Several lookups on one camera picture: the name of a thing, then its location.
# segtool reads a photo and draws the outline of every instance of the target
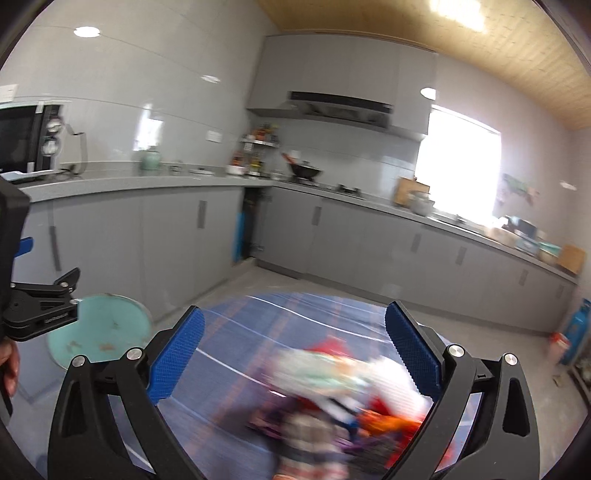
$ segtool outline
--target metal screw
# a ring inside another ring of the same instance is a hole
[[[85,361],[86,361],[86,360],[85,360],[85,358],[84,358],[84,356],[83,356],[83,355],[78,355],[78,356],[75,356],[75,357],[72,359],[72,366],[73,366],[73,367],[81,367],[82,365],[84,365],[84,362],[85,362]]]
[[[127,352],[125,355],[129,360],[137,360],[142,356],[142,349],[141,348],[132,348]]]
[[[458,358],[464,356],[465,353],[464,349],[459,345],[450,345],[449,347],[447,347],[447,350],[451,355],[456,356]]]
[[[517,365],[517,357],[512,353],[506,353],[505,362],[507,362],[509,365]]]

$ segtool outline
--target electric outlet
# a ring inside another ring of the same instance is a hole
[[[0,86],[0,103],[12,102],[17,94],[18,84]]]
[[[222,133],[215,130],[208,131],[205,138],[210,142],[222,143]]]

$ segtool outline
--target blue gas cylinder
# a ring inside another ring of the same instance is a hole
[[[561,363],[568,365],[573,360],[579,345],[583,341],[587,327],[589,326],[589,310],[591,309],[591,301],[583,299],[583,304],[578,312],[576,312],[570,319],[564,335],[570,342],[570,348],[562,357]]]

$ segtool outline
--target range hood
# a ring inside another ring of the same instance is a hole
[[[388,129],[394,108],[387,103],[328,93],[290,92],[289,101],[305,116]]]

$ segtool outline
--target upper cabinet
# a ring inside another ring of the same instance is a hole
[[[387,132],[421,140],[432,103],[421,89],[435,85],[436,55],[351,35],[267,37],[247,108],[261,116],[303,118],[289,101],[290,92],[372,100],[393,107]]]

